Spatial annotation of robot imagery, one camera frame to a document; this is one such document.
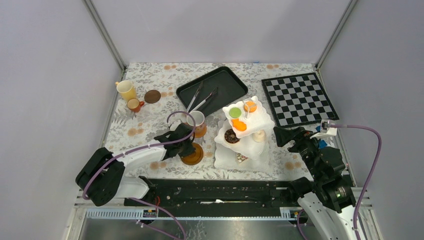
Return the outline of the large brown saucer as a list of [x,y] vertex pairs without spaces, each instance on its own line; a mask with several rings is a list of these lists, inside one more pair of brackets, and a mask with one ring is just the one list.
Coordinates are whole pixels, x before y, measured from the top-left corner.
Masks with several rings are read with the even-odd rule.
[[181,158],[181,161],[189,166],[198,164],[204,157],[203,148],[199,144],[192,143],[192,146],[194,147],[194,153]]

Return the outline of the small tan saucer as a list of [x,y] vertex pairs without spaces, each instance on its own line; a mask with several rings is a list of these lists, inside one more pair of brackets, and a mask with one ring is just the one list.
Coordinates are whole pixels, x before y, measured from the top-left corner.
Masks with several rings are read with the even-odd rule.
[[202,138],[206,134],[206,132],[207,132],[207,126],[206,125],[197,126],[195,128],[195,131],[194,131],[194,137],[195,138]]

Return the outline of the cream round mousse cake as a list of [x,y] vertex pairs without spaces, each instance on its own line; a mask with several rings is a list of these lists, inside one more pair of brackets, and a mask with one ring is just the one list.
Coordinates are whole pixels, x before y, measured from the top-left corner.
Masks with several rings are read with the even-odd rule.
[[259,131],[252,134],[252,139],[257,143],[264,142],[266,140],[266,138],[267,138],[267,136],[266,136],[266,132],[264,130],[259,130]]

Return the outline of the chocolate sprinkle donut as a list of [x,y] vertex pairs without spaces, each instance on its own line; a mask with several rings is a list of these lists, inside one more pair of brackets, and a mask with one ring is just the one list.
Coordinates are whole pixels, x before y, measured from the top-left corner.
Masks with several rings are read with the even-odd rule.
[[227,129],[224,133],[224,140],[228,144],[236,144],[240,141],[240,139],[236,136],[236,133],[233,131],[232,128]]

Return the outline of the orange macaron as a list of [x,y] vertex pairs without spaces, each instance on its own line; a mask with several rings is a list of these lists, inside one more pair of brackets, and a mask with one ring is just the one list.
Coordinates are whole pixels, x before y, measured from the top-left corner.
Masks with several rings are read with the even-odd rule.
[[253,113],[257,110],[257,103],[252,100],[244,101],[243,109],[246,113]]

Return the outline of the white three-tier dessert stand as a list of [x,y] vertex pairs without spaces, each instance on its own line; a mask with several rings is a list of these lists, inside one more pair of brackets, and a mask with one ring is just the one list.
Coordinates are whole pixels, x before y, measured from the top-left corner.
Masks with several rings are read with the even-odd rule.
[[[257,110],[252,113],[246,113],[244,111],[245,101],[256,102]],[[240,108],[242,111],[238,119],[247,125],[245,131],[238,131],[233,127],[231,122],[233,118],[230,117],[229,110],[235,107]],[[214,138],[216,143],[214,167],[224,170],[267,172],[269,170],[270,161],[269,140],[271,139],[275,123],[263,107],[262,102],[254,95],[228,106],[224,106],[222,111],[225,115],[225,119],[218,122],[218,131]],[[230,144],[225,141],[224,134],[228,129],[233,129],[236,136],[240,139],[238,143]],[[252,134],[260,130],[266,132],[266,139],[264,142],[255,142],[252,139]],[[248,160],[245,160],[241,164],[237,163],[236,153],[248,157]]]

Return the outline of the orange fish pastry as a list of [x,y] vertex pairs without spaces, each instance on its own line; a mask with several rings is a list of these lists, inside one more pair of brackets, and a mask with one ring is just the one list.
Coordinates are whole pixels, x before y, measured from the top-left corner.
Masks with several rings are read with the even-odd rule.
[[247,129],[247,124],[241,121],[239,118],[231,119],[232,126],[239,132],[243,132]]

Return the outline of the pink strawberry cake slice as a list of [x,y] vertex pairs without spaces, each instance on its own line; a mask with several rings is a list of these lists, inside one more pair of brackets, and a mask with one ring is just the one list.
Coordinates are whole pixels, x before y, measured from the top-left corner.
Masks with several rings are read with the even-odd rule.
[[242,164],[244,161],[248,160],[249,158],[240,154],[240,153],[236,153],[236,161],[238,164]]

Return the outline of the dark brown saucer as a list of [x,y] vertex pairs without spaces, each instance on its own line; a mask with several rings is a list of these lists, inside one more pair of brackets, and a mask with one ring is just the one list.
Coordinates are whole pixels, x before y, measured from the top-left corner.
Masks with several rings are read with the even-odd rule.
[[149,90],[144,95],[144,101],[149,104],[157,103],[162,95],[158,90]]

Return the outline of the green macaron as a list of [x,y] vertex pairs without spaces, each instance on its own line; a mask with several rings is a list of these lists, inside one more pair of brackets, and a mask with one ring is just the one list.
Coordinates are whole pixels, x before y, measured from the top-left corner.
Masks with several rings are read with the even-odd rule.
[[242,110],[238,107],[232,107],[228,114],[231,118],[238,119],[242,115]]

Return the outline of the white cup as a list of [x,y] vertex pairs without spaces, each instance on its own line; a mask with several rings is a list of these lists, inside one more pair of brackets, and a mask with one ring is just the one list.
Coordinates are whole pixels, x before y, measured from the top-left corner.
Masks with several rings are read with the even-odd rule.
[[133,98],[133,99],[130,99],[126,105],[129,110],[131,110],[134,113],[138,113],[141,110],[141,108],[145,105],[145,102],[142,100]]

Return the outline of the yellow cup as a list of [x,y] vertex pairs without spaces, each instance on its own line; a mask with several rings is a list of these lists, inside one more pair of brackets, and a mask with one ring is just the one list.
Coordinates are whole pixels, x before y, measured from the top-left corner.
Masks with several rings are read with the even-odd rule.
[[126,102],[137,98],[136,89],[131,81],[123,80],[120,82],[115,82],[115,86],[117,92]]

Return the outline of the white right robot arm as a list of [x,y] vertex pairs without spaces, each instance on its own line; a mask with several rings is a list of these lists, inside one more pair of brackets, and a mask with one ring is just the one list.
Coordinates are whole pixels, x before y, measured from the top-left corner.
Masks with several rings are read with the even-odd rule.
[[291,181],[283,199],[293,206],[300,205],[323,239],[365,239],[355,214],[354,193],[342,176],[346,165],[340,150],[320,147],[314,133],[303,127],[284,129],[276,126],[273,131],[278,147],[294,141],[288,151],[300,154],[313,178],[312,181],[306,177]]

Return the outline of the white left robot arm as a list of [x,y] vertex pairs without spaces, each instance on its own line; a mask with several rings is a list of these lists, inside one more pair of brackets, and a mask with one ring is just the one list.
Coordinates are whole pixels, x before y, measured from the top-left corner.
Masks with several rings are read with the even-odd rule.
[[148,206],[155,200],[155,192],[141,177],[126,174],[151,163],[195,153],[193,128],[185,123],[174,130],[155,137],[144,146],[114,154],[105,147],[97,149],[75,178],[83,191],[83,198],[97,207],[113,199],[136,198]]

